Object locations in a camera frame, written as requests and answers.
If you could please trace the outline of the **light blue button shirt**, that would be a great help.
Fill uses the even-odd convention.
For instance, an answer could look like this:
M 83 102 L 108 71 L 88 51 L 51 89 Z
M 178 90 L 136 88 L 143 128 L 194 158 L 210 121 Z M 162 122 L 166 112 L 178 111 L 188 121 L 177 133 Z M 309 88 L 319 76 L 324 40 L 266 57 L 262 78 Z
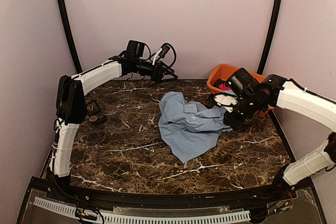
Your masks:
M 180 92 L 166 93 L 159 108 L 161 139 L 182 163 L 211 150 L 223 132 L 232 130 L 224 124 L 224 107 L 208 109 L 200 102 L 186 101 Z

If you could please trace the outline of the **round white brooch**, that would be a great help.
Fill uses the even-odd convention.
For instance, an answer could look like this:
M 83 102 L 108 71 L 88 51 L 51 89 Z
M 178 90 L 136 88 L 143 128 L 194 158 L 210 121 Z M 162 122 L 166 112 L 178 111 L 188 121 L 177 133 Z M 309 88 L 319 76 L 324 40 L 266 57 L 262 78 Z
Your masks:
M 90 122 L 96 122 L 97 119 L 98 119 L 98 117 L 96 115 L 92 115 L 92 116 L 89 117 Z

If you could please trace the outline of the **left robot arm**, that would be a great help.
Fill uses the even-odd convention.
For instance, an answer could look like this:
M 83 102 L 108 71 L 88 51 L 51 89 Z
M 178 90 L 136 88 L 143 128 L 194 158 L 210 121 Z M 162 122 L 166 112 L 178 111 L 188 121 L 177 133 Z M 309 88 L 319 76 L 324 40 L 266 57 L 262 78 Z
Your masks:
M 108 81 L 139 74 L 150 77 L 155 83 L 178 79 L 173 70 L 173 63 L 167 65 L 162 61 L 174 47 L 165 42 L 156 52 L 150 52 L 143 59 L 147 44 L 130 40 L 126 50 L 113 56 L 102 64 L 73 76 L 64 75 L 59 79 L 56 99 L 56 119 L 54 122 L 55 140 L 52 145 L 52 156 L 49 171 L 60 179 L 70 178 L 70 159 L 73 142 L 79 125 L 87 116 L 86 95 L 93 89 Z

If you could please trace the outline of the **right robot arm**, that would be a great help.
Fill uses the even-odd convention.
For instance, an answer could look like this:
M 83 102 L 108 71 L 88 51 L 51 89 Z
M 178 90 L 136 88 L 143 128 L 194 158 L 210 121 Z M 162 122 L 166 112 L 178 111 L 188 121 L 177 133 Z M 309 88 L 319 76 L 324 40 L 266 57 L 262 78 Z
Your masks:
M 280 199 L 288 189 L 301 180 L 325 169 L 335 168 L 335 101 L 300 86 L 294 79 L 276 74 L 258 82 L 246 69 L 235 71 L 225 82 L 236 95 L 224 114 L 224 124 L 237 130 L 258 111 L 269 107 L 294 111 L 331 130 L 327 140 L 298 161 L 283 167 L 268 188 L 273 200 Z

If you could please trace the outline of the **black brooch box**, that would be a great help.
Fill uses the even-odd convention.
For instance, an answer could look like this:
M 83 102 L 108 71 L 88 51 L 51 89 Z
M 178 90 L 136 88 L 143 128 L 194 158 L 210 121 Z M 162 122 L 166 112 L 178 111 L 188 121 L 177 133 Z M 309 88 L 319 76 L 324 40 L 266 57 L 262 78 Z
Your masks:
M 86 104 L 87 107 L 87 117 L 96 115 L 98 117 L 96 122 L 91 122 L 93 125 L 99 125 L 107 121 L 106 116 L 102 113 L 96 100 L 91 100 Z

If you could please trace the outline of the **red and white clothes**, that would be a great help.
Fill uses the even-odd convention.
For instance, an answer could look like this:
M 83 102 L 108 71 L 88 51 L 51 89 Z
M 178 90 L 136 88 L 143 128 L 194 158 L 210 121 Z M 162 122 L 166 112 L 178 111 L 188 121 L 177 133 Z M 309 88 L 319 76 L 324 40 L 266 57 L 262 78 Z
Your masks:
M 230 87 L 227 87 L 226 84 L 225 84 L 225 81 L 222 80 L 222 79 L 218 79 L 216 82 L 215 82 L 215 87 L 218 88 L 218 89 L 221 89 L 223 91 L 230 91 L 231 88 Z

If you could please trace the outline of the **orange plastic basin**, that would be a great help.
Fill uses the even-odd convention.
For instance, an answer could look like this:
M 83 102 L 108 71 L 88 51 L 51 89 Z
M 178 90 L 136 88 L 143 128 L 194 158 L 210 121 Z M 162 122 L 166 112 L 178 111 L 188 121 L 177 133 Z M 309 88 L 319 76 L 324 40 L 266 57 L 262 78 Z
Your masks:
M 218 89 L 215 87 L 215 82 L 218 79 L 222 79 L 226 81 L 235 71 L 237 71 L 239 68 L 232 66 L 232 65 L 227 65 L 227 64 L 221 64 L 218 65 L 213 71 L 210 73 L 209 78 L 207 80 L 207 87 L 210 90 L 210 93 L 215 95 L 217 93 L 222 93 L 226 92 L 221 89 Z M 257 73 L 249 72 L 258 82 L 262 82 L 266 77 L 259 75 Z M 263 111 L 257 111 L 254 115 L 264 118 L 269 111 L 274 110 L 275 107 L 269 106 L 269 109 L 266 112 Z

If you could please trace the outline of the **black front rail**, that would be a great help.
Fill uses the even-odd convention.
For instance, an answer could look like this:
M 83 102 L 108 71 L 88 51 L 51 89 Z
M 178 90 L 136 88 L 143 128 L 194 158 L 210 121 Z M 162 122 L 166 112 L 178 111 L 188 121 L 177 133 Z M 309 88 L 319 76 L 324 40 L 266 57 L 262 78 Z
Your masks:
M 252 210 L 253 215 L 266 215 L 267 208 L 281 200 L 293 201 L 297 196 L 295 189 L 281 190 L 272 185 L 251 189 L 224 191 L 219 193 L 190 195 L 148 195 L 117 193 L 88 189 L 72 185 L 59 185 L 53 179 L 45 180 L 32 177 L 29 189 L 36 189 L 48 198 L 73 203 L 80 207 L 92 207 L 111 210 L 115 207 L 145 209 L 192 209 L 229 206 L 231 209 Z

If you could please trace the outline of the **right black frame post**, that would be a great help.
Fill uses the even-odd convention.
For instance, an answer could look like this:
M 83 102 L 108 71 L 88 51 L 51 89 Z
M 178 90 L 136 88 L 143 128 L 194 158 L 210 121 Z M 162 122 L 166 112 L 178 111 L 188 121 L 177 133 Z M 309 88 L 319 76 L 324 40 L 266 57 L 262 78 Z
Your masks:
M 274 38 L 276 26 L 277 26 L 278 16 L 280 12 L 281 1 L 282 0 L 274 0 L 274 3 L 273 3 L 269 27 L 268 27 L 268 31 L 267 31 L 267 35 L 265 39 L 265 44 L 264 44 L 263 51 L 261 53 L 261 57 L 259 61 L 259 65 L 257 68 L 257 73 L 260 75 L 264 73 L 266 63 L 268 60 L 268 56 L 270 53 L 272 41 Z

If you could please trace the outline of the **black frame post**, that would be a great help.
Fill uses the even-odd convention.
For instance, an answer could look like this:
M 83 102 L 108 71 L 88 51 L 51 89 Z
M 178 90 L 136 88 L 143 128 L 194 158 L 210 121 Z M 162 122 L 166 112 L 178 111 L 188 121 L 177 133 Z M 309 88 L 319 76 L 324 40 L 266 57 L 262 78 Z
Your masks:
M 268 56 L 270 53 L 272 41 L 274 38 L 276 26 L 277 26 L 278 16 L 280 12 L 281 1 L 282 0 L 274 0 L 274 3 L 273 3 L 269 27 L 268 27 L 268 31 L 267 31 L 267 35 L 265 39 L 265 44 L 264 44 L 263 51 L 261 53 L 261 57 L 259 61 L 259 65 L 257 68 L 257 73 L 260 75 L 264 73 L 266 63 L 268 60 Z
M 57 0 L 58 9 L 61 17 L 61 22 L 63 26 L 63 30 L 66 36 L 66 41 L 68 44 L 69 52 L 71 55 L 72 63 L 74 65 L 76 73 L 82 72 L 82 66 L 78 57 L 75 41 L 73 38 L 73 34 L 70 27 L 70 22 L 68 18 L 66 2 L 65 0 Z

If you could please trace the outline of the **left black frame post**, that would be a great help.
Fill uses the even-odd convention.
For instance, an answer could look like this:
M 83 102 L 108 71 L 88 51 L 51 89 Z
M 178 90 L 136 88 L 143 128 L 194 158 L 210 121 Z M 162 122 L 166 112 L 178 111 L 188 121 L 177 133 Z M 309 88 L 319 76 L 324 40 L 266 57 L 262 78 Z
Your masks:
M 73 34 L 70 27 L 70 22 L 68 18 L 66 2 L 65 0 L 57 0 L 58 9 L 61 17 L 61 22 L 63 26 L 63 30 L 66 36 L 66 41 L 68 44 L 69 52 L 71 55 L 72 63 L 74 65 L 76 73 L 82 72 L 82 66 L 78 57 L 75 41 L 73 38 Z

